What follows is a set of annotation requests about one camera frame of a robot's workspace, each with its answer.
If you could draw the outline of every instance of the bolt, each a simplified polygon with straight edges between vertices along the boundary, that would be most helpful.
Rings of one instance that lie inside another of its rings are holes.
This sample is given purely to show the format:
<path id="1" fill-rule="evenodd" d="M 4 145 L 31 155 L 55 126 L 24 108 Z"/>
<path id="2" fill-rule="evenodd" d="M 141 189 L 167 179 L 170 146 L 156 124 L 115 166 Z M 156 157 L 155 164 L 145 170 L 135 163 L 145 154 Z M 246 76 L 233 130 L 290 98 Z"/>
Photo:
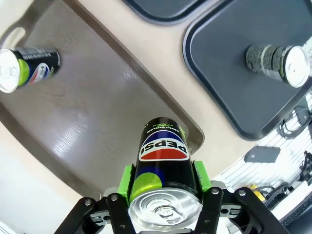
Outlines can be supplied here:
<path id="1" fill-rule="evenodd" d="M 85 204 L 86 206 L 90 206 L 91 203 L 92 203 L 92 201 L 91 201 L 90 199 L 87 199 L 87 200 L 84 202 L 84 204 Z"/>
<path id="2" fill-rule="evenodd" d="M 219 190 L 218 189 L 212 189 L 211 192 L 212 192 L 212 194 L 218 194 Z"/>
<path id="3" fill-rule="evenodd" d="M 240 196 L 244 196 L 244 195 L 246 195 L 246 192 L 245 192 L 244 190 L 239 190 L 239 191 L 238 191 L 238 194 L 239 194 Z"/>
<path id="4" fill-rule="evenodd" d="M 111 200 L 112 201 L 116 201 L 118 199 L 118 196 L 117 195 L 112 195 L 112 197 L 111 197 Z"/>

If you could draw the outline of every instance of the silver can top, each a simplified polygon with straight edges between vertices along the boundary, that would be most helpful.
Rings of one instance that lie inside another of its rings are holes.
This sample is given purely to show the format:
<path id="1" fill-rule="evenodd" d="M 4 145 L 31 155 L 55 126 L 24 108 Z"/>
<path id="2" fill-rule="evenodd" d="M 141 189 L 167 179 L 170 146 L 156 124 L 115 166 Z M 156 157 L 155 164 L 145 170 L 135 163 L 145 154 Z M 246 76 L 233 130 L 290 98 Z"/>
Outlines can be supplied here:
<path id="1" fill-rule="evenodd" d="M 11 93 L 19 85 L 20 64 L 14 53 L 8 49 L 0 50 L 0 90 Z"/>
<path id="2" fill-rule="evenodd" d="M 194 223 L 202 204 L 191 193 L 177 188 L 150 190 L 135 198 L 129 216 L 137 225 L 155 231 L 182 229 Z"/>
<path id="3" fill-rule="evenodd" d="M 285 78 L 292 87 L 301 87 L 310 74 L 310 59 L 306 51 L 301 46 L 294 46 L 285 59 Z"/>

